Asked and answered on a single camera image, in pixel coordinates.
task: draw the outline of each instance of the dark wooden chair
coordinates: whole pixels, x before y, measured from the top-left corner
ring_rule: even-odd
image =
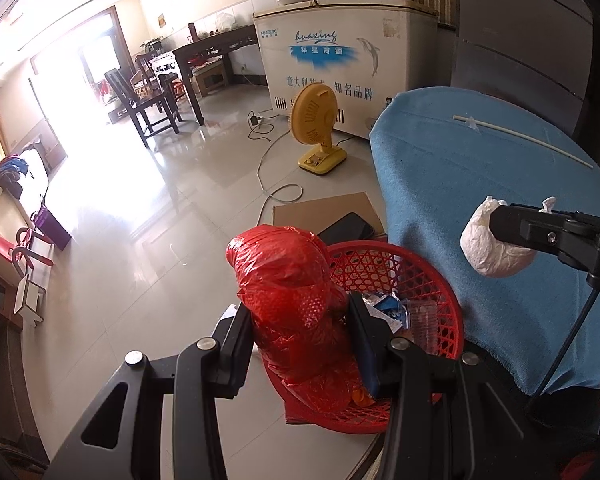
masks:
[[[171,110],[174,110],[178,113],[176,118],[182,122],[180,111],[178,110],[178,105],[176,104],[176,97],[173,93],[173,88],[171,87],[172,81],[176,79],[177,76],[175,74],[171,76],[156,74],[149,63],[149,59],[150,58],[148,57],[148,54],[139,54],[136,56],[136,65],[138,65],[138,68],[140,69],[142,78],[144,78],[147,86],[151,88],[153,92],[165,92]]]
[[[134,92],[129,82],[120,73],[120,70],[109,70],[107,73],[105,73],[105,78],[107,79],[109,85],[111,85],[111,88],[113,88],[113,91],[118,96],[118,99],[120,99],[120,101],[126,108],[126,111],[129,113],[131,121],[136,127],[138,135],[140,135],[142,143],[146,148],[149,147],[149,144],[146,142],[146,140],[149,137],[153,137],[154,135],[157,135],[160,132],[167,130],[168,128],[173,128],[173,131],[177,134],[180,133],[178,125],[176,124],[176,117],[179,117],[180,114],[178,113],[177,107],[171,108],[169,103],[170,99],[168,98],[167,92],[159,91],[155,92],[153,96],[139,98]],[[159,121],[156,121],[155,123],[152,123],[149,121],[149,118],[146,115],[146,109],[149,106],[153,106],[155,104],[158,104],[162,107],[164,113],[166,114],[166,117],[160,119]],[[140,124],[140,121],[138,120],[138,114],[142,116],[142,119],[146,124],[145,127],[142,127],[142,125]],[[158,130],[154,130],[154,126],[164,121],[169,121],[170,124],[167,124],[166,126],[159,128]]]

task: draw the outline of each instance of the plastic packaging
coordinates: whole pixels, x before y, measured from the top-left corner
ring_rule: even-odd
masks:
[[[496,240],[489,230],[489,218],[504,200],[488,196],[462,231],[460,247],[471,266],[483,276],[506,278],[529,266],[536,252]]]
[[[382,319],[389,328],[391,332],[395,334],[398,330],[404,328],[403,323],[400,320],[394,319],[393,317],[389,317],[387,314],[379,310],[378,303],[382,301],[382,298],[387,295],[384,292],[362,292],[362,301],[365,302],[366,310],[371,315],[371,317],[375,317],[378,319]]]
[[[354,392],[368,401],[344,323],[347,294],[331,281],[323,241],[294,227],[261,225],[235,237],[226,258],[256,344],[286,388],[318,412],[343,409]]]
[[[438,355],[438,306],[431,300],[407,302],[412,341],[427,354]]]
[[[234,28],[235,18],[228,12],[218,12],[216,15],[216,30],[218,32],[226,32]]]

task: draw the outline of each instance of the black smartphone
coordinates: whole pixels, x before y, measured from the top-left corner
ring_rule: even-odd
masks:
[[[368,240],[374,233],[371,224],[362,217],[355,213],[348,213],[319,233],[318,238],[327,245],[333,245],[352,240]]]

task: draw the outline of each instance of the chest freezer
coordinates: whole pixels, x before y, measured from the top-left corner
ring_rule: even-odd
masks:
[[[437,12],[410,0],[314,0],[254,14],[271,106],[289,115],[312,82],[338,99],[335,127],[368,139],[399,92],[430,86]]]

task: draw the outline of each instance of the white plastic bag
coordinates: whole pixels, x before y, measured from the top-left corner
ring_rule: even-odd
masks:
[[[546,211],[551,212],[555,203],[545,200]],[[469,223],[462,231],[460,247],[471,266],[483,276],[491,278],[506,278],[529,266],[536,256],[536,252],[525,247],[518,247],[496,240],[489,230],[491,213],[501,205],[507,205],[504,200],[495,200],[488,196],[482,202]]]
[[[216,14],[216,30],[218,32],[226,32],[231,30],[235,24],[235,18],[228,12],[218,12]]]

